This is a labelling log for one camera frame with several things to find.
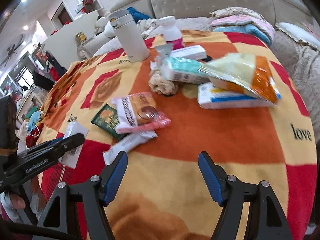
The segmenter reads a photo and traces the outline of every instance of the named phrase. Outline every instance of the white thermos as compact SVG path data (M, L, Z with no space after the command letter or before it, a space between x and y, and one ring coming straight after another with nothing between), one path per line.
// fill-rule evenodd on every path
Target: white thermos
M149 50L128 10L110 14L109 20L130 62L142 61L149 57Z

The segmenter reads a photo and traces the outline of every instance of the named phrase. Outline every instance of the red item on shelf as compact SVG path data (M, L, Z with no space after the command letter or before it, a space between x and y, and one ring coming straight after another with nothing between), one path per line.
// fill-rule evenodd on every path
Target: red item on shelf
M60 79L58 72L54 69L54 67L50 68L50 74L55 81L58 81Z

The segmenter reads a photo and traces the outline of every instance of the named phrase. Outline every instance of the pink bottle label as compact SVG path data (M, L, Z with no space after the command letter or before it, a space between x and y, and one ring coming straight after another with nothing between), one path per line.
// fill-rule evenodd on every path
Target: pink bottle label
M173 43L173 48L172 50L175 49L181 49L184 47L184 42L183 42L183 38L181 37L180 39L177 39L175 41L166 41L167 43Z

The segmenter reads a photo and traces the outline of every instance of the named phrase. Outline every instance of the medicine box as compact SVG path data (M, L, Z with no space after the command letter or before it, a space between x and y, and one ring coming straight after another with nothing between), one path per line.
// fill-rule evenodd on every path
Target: medicine box
M278 99L281 95L276 90ZM273 103L263 98L253 98L244 94L215 87L211 82L198 86L198 104L205 109L271 107Z

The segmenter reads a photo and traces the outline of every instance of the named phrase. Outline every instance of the thermos lid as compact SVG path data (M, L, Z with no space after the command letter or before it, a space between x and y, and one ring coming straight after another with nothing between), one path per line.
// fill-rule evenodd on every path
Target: thermos lid
M124 21L120 21L120 22L117 21L119 18L126 16L126 15L129 15L130 17L126 17L125 22ZM127 24L127 23L133 21L133 17L131 16L131 14L129 13L129 11L127 9L115 11L115 12L111 13L108 18L109 18L109 21L110 21L111 26L113 28L118 28L124 24Z
M175 20L176 20L176 18L173 15L166 16L166 17L160 18L158 20L158 24L163 25L163 24L166 24L166 23L175 22Z

